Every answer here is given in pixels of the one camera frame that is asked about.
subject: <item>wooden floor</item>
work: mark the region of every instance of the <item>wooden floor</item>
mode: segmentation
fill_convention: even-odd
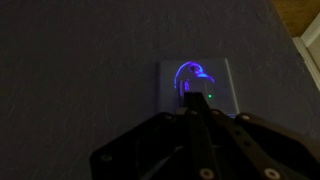
[[[292,37],[301,36],[320,12],[320,0],[272,0]]]

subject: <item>dark wall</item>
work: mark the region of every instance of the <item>dark wall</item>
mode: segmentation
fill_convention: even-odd
[[[90,179],[156,113],[156,63],[228,58],[241,111],[320,138],[320,96],[264,0],[0,3],[0,179]]]

